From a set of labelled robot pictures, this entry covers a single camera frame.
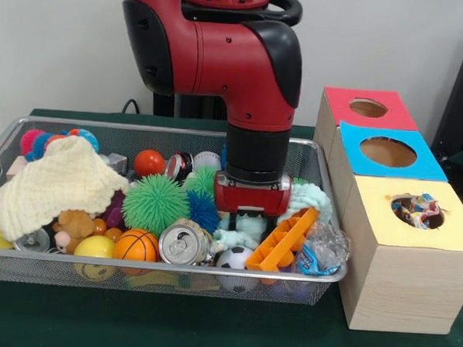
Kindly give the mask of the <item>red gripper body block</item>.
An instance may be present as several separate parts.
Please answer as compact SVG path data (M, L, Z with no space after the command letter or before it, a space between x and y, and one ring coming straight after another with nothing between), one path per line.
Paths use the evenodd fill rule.
M292 179L283 175L279 182L271 185L247 185L232 181L225 172L217 172L214 177L213 192L219 211L230 213L255 211L279 217L288 207Z

